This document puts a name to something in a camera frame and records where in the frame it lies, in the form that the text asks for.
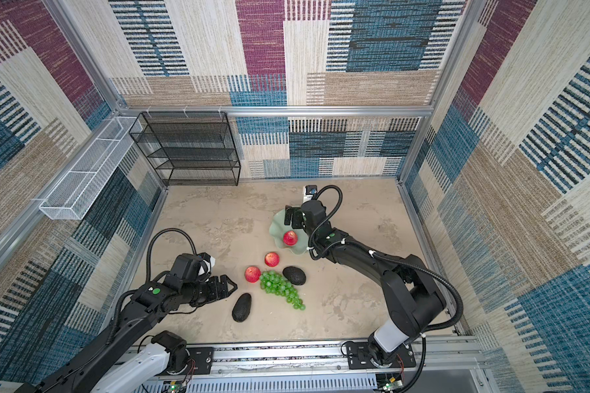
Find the green fake grape bunch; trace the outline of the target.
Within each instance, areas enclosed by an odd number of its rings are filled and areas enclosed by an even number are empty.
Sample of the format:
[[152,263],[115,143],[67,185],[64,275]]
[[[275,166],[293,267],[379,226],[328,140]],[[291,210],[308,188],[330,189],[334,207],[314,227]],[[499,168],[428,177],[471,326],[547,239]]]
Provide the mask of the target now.
[[267,294],[283,297],[293,309],[306,309],[303,299],[295,286],[283,275],[273,270],[261,273],[260,288]]

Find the dark avocado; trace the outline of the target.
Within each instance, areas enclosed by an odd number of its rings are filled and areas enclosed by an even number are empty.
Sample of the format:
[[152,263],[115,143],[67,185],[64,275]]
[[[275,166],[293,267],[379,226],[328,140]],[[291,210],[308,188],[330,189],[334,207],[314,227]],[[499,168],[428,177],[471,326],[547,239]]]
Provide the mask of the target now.
[[282,274],[293,286],[302,286],[306,283],[305,272],[296,266],[284,268]]
[[249,293],[242,294],[239,299],[236,301],[234,308],[232,309],[232,319],[234,322],[242,323],[244,322],[252,308],[252,295]]

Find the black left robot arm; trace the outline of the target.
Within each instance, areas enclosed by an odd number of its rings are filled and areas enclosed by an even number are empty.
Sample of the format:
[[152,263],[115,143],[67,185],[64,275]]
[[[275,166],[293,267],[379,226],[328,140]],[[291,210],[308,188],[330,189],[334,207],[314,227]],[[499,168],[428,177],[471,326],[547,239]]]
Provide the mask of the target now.
[[213,277],[208,260],[182,254],[171,271],[121,296],[113,320],[90,344],[37,386],[25,383],[19,392],[89,392],[136,340],[183,304],[194,308],[231,296],[237,284],[227,275]]

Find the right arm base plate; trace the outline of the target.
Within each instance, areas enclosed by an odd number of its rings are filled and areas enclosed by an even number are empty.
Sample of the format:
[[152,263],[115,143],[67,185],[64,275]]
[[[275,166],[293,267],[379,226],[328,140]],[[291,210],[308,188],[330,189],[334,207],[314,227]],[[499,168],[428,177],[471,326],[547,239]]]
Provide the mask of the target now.
[[340,351],[350,369],[414,368],[417,365],[411,346],[400,345],[393,352],[385,352],[375,341],[346,341]]

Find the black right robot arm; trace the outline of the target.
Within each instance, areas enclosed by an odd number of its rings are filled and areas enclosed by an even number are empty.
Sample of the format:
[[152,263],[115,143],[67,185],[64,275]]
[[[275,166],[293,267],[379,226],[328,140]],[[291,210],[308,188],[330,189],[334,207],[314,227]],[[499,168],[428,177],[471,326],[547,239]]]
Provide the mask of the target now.
[[346,266],[380,286],[388,320],[368,338],[373,365],[387,367],[401,348],[409,346],[422,334],[457,323],[457,316],[446,322],[435,321],[447,309],[439,286],[448,283],[426,268],[421,258],[377,251],[334,228],[329,218],[324,205],[311,200],[300,207],[286,206],[283,222],[292,229],[304,231],[311,258]]

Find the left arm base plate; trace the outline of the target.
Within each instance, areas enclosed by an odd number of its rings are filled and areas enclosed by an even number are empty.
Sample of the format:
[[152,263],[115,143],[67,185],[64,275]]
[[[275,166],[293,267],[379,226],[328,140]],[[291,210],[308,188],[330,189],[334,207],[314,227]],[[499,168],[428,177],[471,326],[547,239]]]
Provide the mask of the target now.
[[190,347],[174,350],[165,373],[171,376],[189,377],[211,373],[214,347]]

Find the red fake peach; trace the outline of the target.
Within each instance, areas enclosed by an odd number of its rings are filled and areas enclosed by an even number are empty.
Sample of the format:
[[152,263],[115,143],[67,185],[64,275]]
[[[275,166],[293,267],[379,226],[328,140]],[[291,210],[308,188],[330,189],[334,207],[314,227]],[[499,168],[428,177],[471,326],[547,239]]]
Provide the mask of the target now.
[[265,265],[274,268],[280,263],[280,256],[276,252],[269,252],[264,258]]
[[287,247],[293,247],[298,243],[298,234],[290,230],[283,235],[283,243]]
[[244,277],[248,283],[256,283],[262,276],[261,270],[257,266],[249,266],[244,272]]

